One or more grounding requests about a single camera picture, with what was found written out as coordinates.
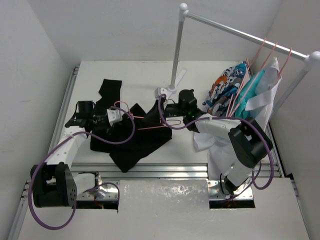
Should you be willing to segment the black shirt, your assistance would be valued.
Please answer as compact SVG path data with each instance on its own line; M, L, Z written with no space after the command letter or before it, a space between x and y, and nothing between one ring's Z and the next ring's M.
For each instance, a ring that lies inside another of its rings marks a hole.
M95 104L95 114L105 115L107 109L119 101L122 81L104 79L98 91L101 98ZM132 169L139 160L147 157L165 143L172 139L172 130L168 127L138 130L139 128L154 127L160 125L158 114L152 114L154 118L135 119L135 132L133 137L120 145L108 144L96 138L91 138L90 149L95 152L109 153L109 156L117 167L126 173ZM122 121L114 124L114 127L104 130L92 130L94 135L111 142L126 140L132 133L132 122L126 114Z

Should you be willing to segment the pink wire hanger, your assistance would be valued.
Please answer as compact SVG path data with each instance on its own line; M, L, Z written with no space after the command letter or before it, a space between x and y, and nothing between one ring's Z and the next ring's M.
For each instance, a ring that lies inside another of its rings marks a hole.
M115 101L114 104L113 104L113 107L115 108L117 104L124 104L126 106L126 108L127 108L128 114L131 116L132 119L144 119L144 117L142 117L142 116L134 115L131 112L131 110L129 108L129 105L125 101L121 101L121 100ZM182 124L182 121L180 119L170 119L169 121L175 122L175 124L173 124L172 126L178 126L178 125ZM157 126L138 128L138 130L151 130L151 129L166 128L166 127L167 126L165 124L161 123L160 125L157 125Z

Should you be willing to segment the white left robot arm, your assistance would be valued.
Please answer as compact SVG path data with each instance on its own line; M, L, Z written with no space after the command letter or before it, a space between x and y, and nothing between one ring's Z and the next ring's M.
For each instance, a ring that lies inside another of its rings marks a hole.
M83 172L73 176L71 172L72 163L89 132L95 124L108 119L105 116L95 117L94 108L93 101L78 101L53 153L43 164L34 165L30 170L35 207L73 207L78 195L97 185L95 173Z

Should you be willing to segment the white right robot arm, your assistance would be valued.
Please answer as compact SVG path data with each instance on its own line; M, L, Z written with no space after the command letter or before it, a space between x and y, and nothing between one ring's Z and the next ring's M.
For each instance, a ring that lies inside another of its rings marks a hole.
M272 142L254 118L206 114L197 107L192 89L182 90L177 104L166 104L166 98L165 93L159 95L157 109L161 121L168 128L174 129L174 126L167 123L167 118L183 117L183 127L189 131L230 141L236 161L232 170L224 175L224 186L229 194L233 194L247 180L264 157L273 162Z

